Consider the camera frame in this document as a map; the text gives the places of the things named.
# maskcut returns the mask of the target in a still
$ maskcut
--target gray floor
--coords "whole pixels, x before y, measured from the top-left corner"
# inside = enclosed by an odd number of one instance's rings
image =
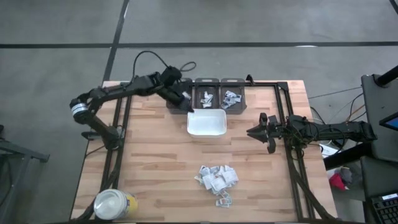
[[[111,43],[122,0],[0,0],[0,44]],[[398,15],[388,0],[131,0],[121,42],[397,41]],[[129,80],[139,49],[119,49],[111,80]],[[305,80],[308,96],[360,86],[360,76],[397,64],[398,47],[156,49],[167,63],[194,60],[187,77]],[[109,49],[0,49],[0,123],[4,137],[40,152],[15,215],[16,223],[68,220],[87,142],[69,101],[100,85]],[[137,74],[162,71],[143,55]],[[329,121],[361,93],[310,100]],[[363,100],[356,102],[357,108]],[[349,106],[330,122],[346,119]],[[363,221],[361,204],[334,194],[339,217]]]

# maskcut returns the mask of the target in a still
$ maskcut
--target computer monitor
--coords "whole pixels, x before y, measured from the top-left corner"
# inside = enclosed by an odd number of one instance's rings
[[[384,119],[382,119],[379,124],[386,128],[391,128],[393,130],[398,131],[398,112],[390,115]]]

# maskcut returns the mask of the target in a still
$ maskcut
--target white tray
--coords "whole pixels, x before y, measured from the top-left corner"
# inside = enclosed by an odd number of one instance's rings
[[[217,138],[226,133],[226,113],[222,109],[194,109],[188,113],[187,131],[195,138]]]

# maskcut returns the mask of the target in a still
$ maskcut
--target yellow container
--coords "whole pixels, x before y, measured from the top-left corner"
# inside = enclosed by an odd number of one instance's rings
[[[131,217],[138,209],[135,196],[120,190],[104,190],[94,201],[95,215],[102,220]]]

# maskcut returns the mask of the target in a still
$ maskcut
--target butcher block tabletop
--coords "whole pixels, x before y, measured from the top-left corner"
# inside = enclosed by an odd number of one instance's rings
[[[294,114],[312,121],[304,82],[287,83]],[[119,82],[104,82],[104,86],[117,84]],[[287,114],[283,92],[281,94]],[[133,96],[118,189],[137,197],[138,210],[134,217],[120,221],[297,221],[283,141],[276,140],[276,152],[268,154],[267,144],[246,136],[247,129],[258,125],[261,112],[279,117],[274,89],[246,87],[245,97],[248,107],[240,115],[227,115],[228,130],[224,136],[202,139],[187,133],[187,115],[170,114],[161,97]],[[115,106],[116,100],[105,103],[97,116],[111,124]],[[87,152],[102,145],[101,140],[90,141]],[[85,159],[71,218],[81,215],[98,193],[105,157],[106,149],[101,149]],[[318,146],[309,145],[305,149],[304,163],[311,191],[336,217]],[[229,165],[235,169],[239,182],[228,189],[233,199],[230,208],[216,207],[218,196],[206,191],[194,179],[202,165]],[[300,198],[306,211],[303,194]]]

